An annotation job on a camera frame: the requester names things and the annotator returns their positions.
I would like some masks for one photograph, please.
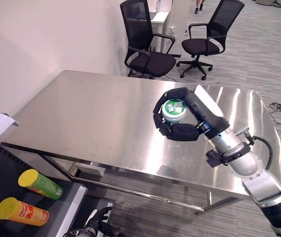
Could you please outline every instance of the mesh chair back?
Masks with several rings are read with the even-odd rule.
[[[208,24],[208,37],[226,35],[244,5],[239,0],[221,0]],[[225,46],[226,38],[216,40]]]
[[[129,45],[148,49],[153,38],[147,0],[127,0],[120,4]]]

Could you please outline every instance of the reflective tabletop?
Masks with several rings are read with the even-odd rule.
[[[205,154],[212,146],[205,136],[196,142],[177,142],[155,128],[152,110],[161,95],[175,87],[196,85],[63,71],[14,117],[20,126],[5,142],[52,157],[93,161],[246,197],[241,179],[228,167],[207,164]],[[270,171],[281,181],[281,141],[261,96],[201,85],[233,130],[248,125],[251,135],[271,143]],[[196,120],[187,113],[184,122]],[[266,163],[269,152],[263,143],[257,141],[252,150]]]

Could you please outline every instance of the chair base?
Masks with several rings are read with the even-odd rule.
[[[181,74],[180,74],[180,78],[184,78],[184,75],[186,72],[188,72],[189,70],[191,70],[192,68],[198,68],[204,75],[202,76],[202,80],[206,79],[207,73],[205,72],[205,70],[202,68],[202,66],[206,66],[209,67],[209,71],[213,70],[213,65],[212,64],[208,64],[208,63],[203,63],[199,61],[200,56],[198,55],[196,57],[195,60],[193,61],[179,61],[177,62],[176,66],[179,67],[180,64],[188,64],[189,67],[186,68]]]
[[[149,74],[142,74],[140,72],[134,71],[134,70],[130,70],[128,75],[128,77],[132,77],[132,78],[148,78],[148,79],[152,79],[155,80],[155,77]]]

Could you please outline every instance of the chair armrest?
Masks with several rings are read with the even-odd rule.
[[[206,52],[207,52],[207,55],[208,55],[208,51],[209,51],[209,44],[208,42],[211,40],[211,39],[220,39],[220,38],[226,38],[227,35],[223,35],[223,36],[209,36],[206,38]],[[225,51],[225,45],[223,46],[223,50],[219,52],[222,53]]]
[[[166,38],[166,39],[170,39],[170,40],[171,40],[171,45],[170,45],[170,47],[168,48],[168,50],[167,50],[167,52],[166,52],[166,54],[168,54],[169,51],[170,51],[170,49],[171,49],[171,47],[173,46],[173,44],[174,44],[175,41],[176,41],[175,37],[169,36],[169,35],[163,35],[163,34],[160,34],[160,33],[154,33],[153,35],[154,35],[154,36],[161,37],[161,38]]]
[[[196,23],[196,24],[190,24],[189,25],[189,34],[190,34],[190,39],[192,38],[191,37],[191,28],[193,27],[193,26],[207,26],[208,24],[207,23]]]
[[[142,74],[144,73],[144,71],[145,71],[145,68],[147,67],[147,65],[148,65],[148,63],[149,63],[149,60],[150,60],[150,57],[151,57],[151,55],[150,55],[150,53],[148,52],[148,51],[145,51],[145,50],[142,50],[142,49],[138,49],[138,48],[134,48],[134,47],[132,47],[132,46],[128,46],[128,50],[131,50],[131,51],[133,51],[133,52],[138,52],[138,53],[142,53],[142,54],[145,54],[146,56],[147,56],[147,61],[146,61],[146,63],[145,63],[145,66],[144,66],[144,69],[143,69],[143,71],[142,71]],[[127,58],[125,59],[125,65],[127,66],[127,67],[130,67],[130,65],[128,65],[127,64]]]

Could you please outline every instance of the green container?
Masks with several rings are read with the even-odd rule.
[[[59,199],[63,194],[61,186],[35,169],[28,169],[23,172],[18,179],[18,184],[53,200]]]
[[[186,112],[186,106],[182,100],[168,100],[161,108],[162,116],[171,124],[180,123]]]

